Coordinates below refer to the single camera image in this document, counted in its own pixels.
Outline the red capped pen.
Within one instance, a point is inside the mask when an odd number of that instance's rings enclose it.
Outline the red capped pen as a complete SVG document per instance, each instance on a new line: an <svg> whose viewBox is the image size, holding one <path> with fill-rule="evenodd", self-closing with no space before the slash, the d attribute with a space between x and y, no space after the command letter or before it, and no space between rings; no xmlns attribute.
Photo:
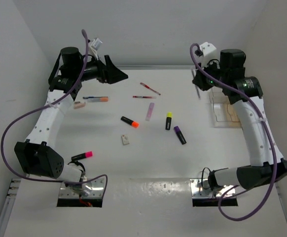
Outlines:
<svg viewBox="0 0 287 237"><path fill-rule="evenodd" d="M138 95L134 95L132 97L133 98L140 98L140 99L156 99L155 96L138 96Z"/></svg>

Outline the red gel pen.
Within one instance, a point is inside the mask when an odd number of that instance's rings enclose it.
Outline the red gel pen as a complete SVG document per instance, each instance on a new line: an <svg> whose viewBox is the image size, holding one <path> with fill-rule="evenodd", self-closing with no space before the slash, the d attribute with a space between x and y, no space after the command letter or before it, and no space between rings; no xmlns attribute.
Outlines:
<svg viewBox="0 0 287 237"><path fill-rule="evenodd" d="M161 95L161 93L159 93L158 91L152 89L151 87L149 87L148 85L146 85L146 84L143 83L143 82L140 82L140 85L144 86L145 88L147 88L148 90L154 92L155 94L157 94L157 95L159 95L159 96Z"/></svg>

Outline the clear pen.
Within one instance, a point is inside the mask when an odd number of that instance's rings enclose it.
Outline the clear pen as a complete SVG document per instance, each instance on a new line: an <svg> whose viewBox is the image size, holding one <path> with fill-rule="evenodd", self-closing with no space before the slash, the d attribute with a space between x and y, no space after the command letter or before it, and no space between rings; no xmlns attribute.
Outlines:
<svg viewBox="0 0 287 237"><path fill-rule="evenodd" d="M195 84L195 81L194 81L194 79L195 79L195 77L196 77L195 72L196 72L196 71L195 71L194 69L191 69L191 74L192 74L192 77L193 77L193 79L192 79L192 83L193 83L193 85L195 86L195 89L196 89L196 93L197 93L198 99L200 100L200 99L201 99L201 96L200 96L199 87Z"/></svg>

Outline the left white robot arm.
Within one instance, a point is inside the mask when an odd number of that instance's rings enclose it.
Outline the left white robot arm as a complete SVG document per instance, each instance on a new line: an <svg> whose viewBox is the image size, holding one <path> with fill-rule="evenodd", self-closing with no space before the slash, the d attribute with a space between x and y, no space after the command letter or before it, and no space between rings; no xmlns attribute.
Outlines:
<svg viewBox="0 0 287 237"><path fill-rule="evenodd" d="M62 60L63 64L55 64L48 80L47 107L42 110L26 140L17 142L14 147L26 174L74 183L81 180L82 171L65 164L54 147L61 123L74 104L83 81L97 79L101 83L114 84L128 78L112 63L108 55L104 59L105 62L92 58L84 64L84 57L78 48L61 49L58 60Z"/></svg>

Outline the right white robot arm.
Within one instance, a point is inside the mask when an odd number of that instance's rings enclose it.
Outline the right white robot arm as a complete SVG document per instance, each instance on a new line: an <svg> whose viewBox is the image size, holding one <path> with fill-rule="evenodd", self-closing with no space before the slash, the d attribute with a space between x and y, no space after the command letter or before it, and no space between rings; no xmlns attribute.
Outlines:
<svg viewBox="0 0 287 237"><path fill-rule="evenodd" d="M203 71L196 72L193 84L202 91L213 87L222 89L240 120L250 158L247 166L211 171L209 188L234 185L249 190L269 184L273 172L276 172L275 181L286 177L287 160L272 136L261 85L256 77L245 75L245 53L239 49L217 52L209 43L198 46L194 53L201 58L198 65Z"/></svg>

